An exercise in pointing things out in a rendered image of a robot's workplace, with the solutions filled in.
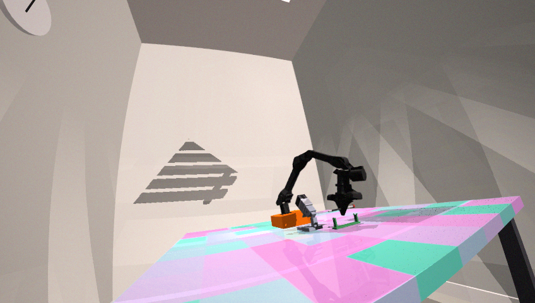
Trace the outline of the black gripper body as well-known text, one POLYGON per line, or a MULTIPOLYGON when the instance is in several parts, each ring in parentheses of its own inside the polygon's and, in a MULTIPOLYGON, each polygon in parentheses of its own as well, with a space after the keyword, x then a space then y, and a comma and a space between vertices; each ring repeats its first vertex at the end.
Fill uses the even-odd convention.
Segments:
POLYGON ((327 200, 339 200, 339 199, 348 199, 352 200, 352 198, 356 198, 357 200, 363 199, 362 194, 359 192, 350 192, 351 184, 348 181, 338 181, 337 184, 337 192, 335 194, 329 194, 327 196, 327 200))

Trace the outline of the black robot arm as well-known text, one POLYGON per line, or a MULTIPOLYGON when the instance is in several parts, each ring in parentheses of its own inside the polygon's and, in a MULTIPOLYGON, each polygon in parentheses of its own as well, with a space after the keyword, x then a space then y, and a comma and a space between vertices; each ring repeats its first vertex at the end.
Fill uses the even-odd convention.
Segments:
POLYGON ((346 157, 335 157, 331 155, 326 155, 314 150, 307 150, 305 153, 296 156, 293 159, 293 170, 290 174, 288 182, 286 183, 285 188, 279 193, 276 205, 280 206, 281 214, 285 215, 292 213, 290 212, 288 203, 290 203, 293 196, 292 189, 300 175, 300 172, 304 169, 307 162, 311 161, 312 158, 322 160, 327 162, 332 166, 342 169, 336 169, 333 171, 334 174, 338 175, 338 181, 365 181, 367 179, 366 171, 363 166, 353 167, 349 163, 349 160, 346 157), (345 171, 347 170, 347 171, 345 171))

